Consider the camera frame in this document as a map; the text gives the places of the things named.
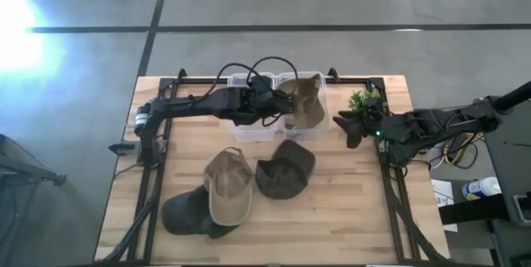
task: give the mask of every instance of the plastic bin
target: plastic bin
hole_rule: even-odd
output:
[[[276,87],[275,75],[270,72],[260,73],[260,75],[271,78],[271,87]],[[247,73],[236,73],[227,79],[227,86],[229,87],[248,87]],[[266,119],[266,123],[272,121],[273,118]],[[253,125],[240,125],[235,126],[232,121],[227,121],[227,127],[229,132],[236,138],[238,142],[270,142],[273,140],[276,130],[278,129],[278,121],[271,126],[262,126],[262,120]]]
[[[319,93],[317,96],[319,98],[319,102],[323,106],[324,119],[319,124],[317,124],[315,127],[311,129],[287,129],[285,127],[285,116],[282,116],[279,119],[279,125],[282,131],[285,132],[288,138],[309,138],[309,137],[312,137],[311,134],[320,134],[320,133],[330,130],[330,118],[329,118],[328,103],[327,103],[327,98],[326,98],[325,76],[318,71],[298,72],[299,79],[308,79],[316,74],[320,75]],[[276,85],[279,86],[282,82],[286,80],[293,80],[294,78],[295,78],[295,74],[293,72],[281,73],[276,76]]]

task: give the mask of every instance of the wooden tabletop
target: wooden tabletop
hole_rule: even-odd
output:
[[[411,110],[405,77],[382,77],[391,111]],[[160,77],[139,78],[128,124],[134,123],[137,107],[156,96],[159,80]],[[180,85],[178,95],[202,95],[208,86]],[[339,110],[348,108],[353,90],[364,90],[364,87],[328,84],[327,89],[331,118]],[[124,139],[137,140],[132,129],[126,131]],[[228,132],[226,121],[212,116],[173,119],[160,207],[170,197],[202,185],[202,171],[208,160],[225,147],[241,148],[254,169],[256,160],[270,159],[284,139],[284,134],[279,132],[272,142],[238,143]],[[158,214],[152,264],[396,263],[374,142],[365,138],[354,150],[348,149],[345,142],[346,134],[335,123],[331,123],[331,129],[320,137],[299,141],[317,158],[309,185],[289,200],[272,200],[255,189],[247,221],[221,239],[212,240],[206,235],[172,235],[164,229]],[[116,171],[135,160],[133,155],[120,158]],[[141,174],[141,167],[136,167],[114,181],[96,259],[109,254],[130,227]],[[426,165],[410,164],[406,184],[415,222],[437,250],[448,257]],[[140,254],[145,228],[141,231]],[[402,240],[409,253],[403,227]]]

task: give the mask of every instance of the white bottle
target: white bottle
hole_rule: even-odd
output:
[[[469,201],[501,193],[498,179],[496,177],[487,177],[485,179],[465,184],[462,191],[465,199]]]

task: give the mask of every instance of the baseball cap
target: baseball cap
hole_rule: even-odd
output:
[[[308,185],[315,166],[315,155],[296,142],[286,139],[271,160],[256,163],[256,185],[267,197],[288,199]]]
[[[277,89],[291,93],[297,85],[294,96],[294,113],[284,116],[287,129],[312,129],[323,121],[325,112],[319,101],[320,74],[310,78],[286,80],[281,82]]]
[[[222,226],[243,223],[251,212],[253,174],[242,151],[225,148],[207,165],[203,179],[214,222]]]
[[[167,200],[161,209],[164,228],[174,235],[207,234],[221,238],[237,226],[216,224],[208,209],[208,191],[203,185]]]

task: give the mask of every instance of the concrete floor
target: concrete floor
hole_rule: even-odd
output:
[[[0,0],[7,9],[0,16],[0,133],[68,174],[63,187],[39,188],[9,266],[92,260],[116,162],[107,146],[124,131],[147,37],[21,30],[149,26],[156,1]],[[419,23],[531,23],[531,0],[165,0],[160,20],[161,26]],[[531,78],[530,45],[531,31],[522,30],[169,33],[156,36],[147,75],[176,75],[181,67],[214,75],[229,61],[278,55],[300,70],[404,74],[413,104],[437,107],[523,84]],[[485,159],[474,172],[490,168]],[[449,167],[438,172],[474,178]]]

